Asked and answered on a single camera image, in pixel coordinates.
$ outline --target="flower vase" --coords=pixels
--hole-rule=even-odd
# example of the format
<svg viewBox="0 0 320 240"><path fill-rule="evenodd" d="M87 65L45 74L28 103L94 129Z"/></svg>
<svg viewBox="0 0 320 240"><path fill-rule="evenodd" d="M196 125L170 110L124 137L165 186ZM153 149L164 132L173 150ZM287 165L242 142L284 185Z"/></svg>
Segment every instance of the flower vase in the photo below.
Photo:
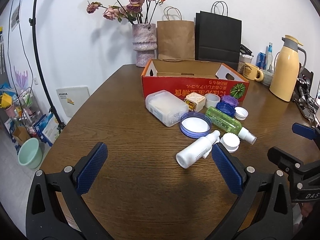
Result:
<svg viewBox="0 0 320 240"><path fill-rule="evenodd" d="M157 48L156 24L132 25L133 49L137 52L136 66L145 67L155 58Z"/></svg>

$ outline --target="blue gripper pad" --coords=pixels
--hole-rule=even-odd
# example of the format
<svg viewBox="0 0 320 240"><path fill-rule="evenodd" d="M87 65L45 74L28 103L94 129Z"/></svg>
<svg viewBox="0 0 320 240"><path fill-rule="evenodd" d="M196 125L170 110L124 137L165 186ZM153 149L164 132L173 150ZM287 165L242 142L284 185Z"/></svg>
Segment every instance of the blue gripper pad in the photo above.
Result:
<svg viewBox="0 0 320 240"><path fill-rule="evenodd" d="M84 160L85 158L88 158L88 161L76 176L76 191L78 195L88 193L99 171L108 158L108 148L104 143L99 143L86 157L84 157Z"/></svg>
<svg viewBox="0 0 320 240"><path fill-rule="evenodd" d="M231 193L240 196L246 180L243 165L237 158L233 157L221 143L213 145L212 159Z"/></svg>

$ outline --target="blue lid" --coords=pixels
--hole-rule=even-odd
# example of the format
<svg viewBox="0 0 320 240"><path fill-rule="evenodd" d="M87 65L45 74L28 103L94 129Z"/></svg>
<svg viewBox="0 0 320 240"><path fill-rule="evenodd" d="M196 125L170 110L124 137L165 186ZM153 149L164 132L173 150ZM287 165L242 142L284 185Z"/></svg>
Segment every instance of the blue lid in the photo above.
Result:
<svg viewBox="0 0 320 240"><path fill-rule="evenodd" d="M197 132L197 131L190 131L189 127L188 129L186 127L183 126L182 122L184 120L186 120L187 118L199 118L203 121L205 121L207 124L208 124L208 130L206 131L203 131L203 132ZM182 117L181 117L181 122L180 122L180 129L181 131L183 132L183 134L185 134L186 136L190 137L190 138L194 138L194 139L198 139L200 137L203 137L203 136L207 136L209 133L210 133L210 129L211 129L211 126L212 126L212 123L211 123L211 120L209 117L207 117L205 114L202 114L202 113L197 113L197 112L189 112L189 113L186 113L184 114Z"/></svg>
<svg viewBox="0 0 320 240"><path fill-rule="evenodd" d="M227 115L229 115L231 117L235 116L236 110L235 110L234 107L232 107L229 104L220 102L220 103L217 104L216 108L219 111L221 111L221 112L223 112L223 113L225 113L225 114L227 114Z"/></svg>

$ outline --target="cardboard box on floor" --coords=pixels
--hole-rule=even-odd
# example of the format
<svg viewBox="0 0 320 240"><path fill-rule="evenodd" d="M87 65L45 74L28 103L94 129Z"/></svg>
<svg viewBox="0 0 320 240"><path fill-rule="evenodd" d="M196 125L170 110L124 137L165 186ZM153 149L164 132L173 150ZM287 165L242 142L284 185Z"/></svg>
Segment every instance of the cardboard box on floor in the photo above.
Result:
<svg viewBox="0 0 320 240"><path fill-rule="evenodd" d="M182 100L196 92L243 101L249 87L249 81L226 64L196 60L150 60L141 79L144 98L167 90Z"/></svg>
<svg viewBox="0 0 320 240"><path fill-rule="evenodd" d="M16 139L20 146L22 146L26 141L28 141L31 138L27 132L27 129L22 126L18 126L12 133L12 136Z"/></svg>

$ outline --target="white plastic part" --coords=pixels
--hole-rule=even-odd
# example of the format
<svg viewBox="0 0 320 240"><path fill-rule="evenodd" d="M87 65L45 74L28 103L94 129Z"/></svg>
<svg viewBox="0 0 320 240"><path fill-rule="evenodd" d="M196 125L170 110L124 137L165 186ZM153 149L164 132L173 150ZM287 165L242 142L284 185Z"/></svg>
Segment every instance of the white plastic part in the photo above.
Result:
<svg viewBox="0 0 320 240"><path fill-rule="evenodd" d="M166 90L148 95L146 108L168 127L180 122L181 117L189 112L185 102Z"/></svg>
<svg viewBox="0 0 320 240"><path fill-rule="evenodd" d="M216 142L213 145L215 145L218 142L220 142L220 138L219 137L217 138ZM211 150L208 151L205 155L203 155L202 158L206 159L208 157L208 155L210 154Z"/></svg>
<svg viewBox="0 0 320 240"><path fill-rule="evenodd" d="M202 95L199 95L195 92L187 95L185 100L188 100L188 101L196 104L196 107L194 109L195 112L200 112L205 104L205 97Z"/></svg>
<svg viewBox="0 0 320 240"><path fill-rule="evenodd" d="M220 136L218 130L208 134L205 137L201 137L187 148L177 153L176 160L182 168L189 168L197 160L204 155L209 155L212 145L217 141Z"/></svg>
<svg viewBox="0 0 320 240"><path fill-rule="evenodd" d="M221 98L215 94L205 94L205 107L209 108L210 106L216 107L220 102Z"/></svg>
<svg viewBox="0 0 320 240"><path fill-rule="evenodd" d="M234 133L226 133L221 138L220 142L230 153L234 153L236 150L238 150L240 145L240 139Z"/></svg>
<svg viewBox="0 0 320 240"><path fill-rule="evenodd" d="M235 110L236 110L235 118L238 119L238 120L243 121L243 120L245 120L245 119L248 117L248 115L249 115L248 111L245 110L245 109L242 108L242 107L236 107Z"/></svg>
<svg viewBox="0 0 320 240"><path fill-rule="evenodd" d="M186 118L182 121L182 125L189 131L196 133L207 132L210 129L210 126L205 120L197 117Z"/></svg>
<svg viewBox="0 0 320 240"><path fill-rule="evenodd" d="M241 138L242 140L246 140L247 142L254 144L254 142L256 141L256 137L250 133L246 128L242 127L238 137Z"/></svg>

